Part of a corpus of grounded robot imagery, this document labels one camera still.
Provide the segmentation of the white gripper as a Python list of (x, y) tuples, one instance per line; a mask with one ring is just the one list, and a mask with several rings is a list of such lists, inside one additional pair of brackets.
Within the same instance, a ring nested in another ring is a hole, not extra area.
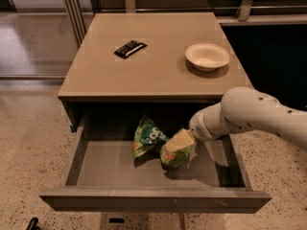
[(221, 109), (207, 107), (198, 111), (190, 120), (189, 129), (181, 129), (165, 145), (168, 152), (185, 149), (195, 143), (194, 136), (200, 141), (215, 140), (224, 134)]

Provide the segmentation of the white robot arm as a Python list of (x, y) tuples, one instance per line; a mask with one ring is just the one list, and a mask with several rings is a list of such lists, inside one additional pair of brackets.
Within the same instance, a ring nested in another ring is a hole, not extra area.
[(219, 103), (193, 115), (188, 129), (181, 129), (163, 148), (179, 151), (197, 140), (215, 140), (231, 133), (263, 130), (307, 149), (307, 112), (279, 102), (278, 99), (253, 88), (228, 90)]

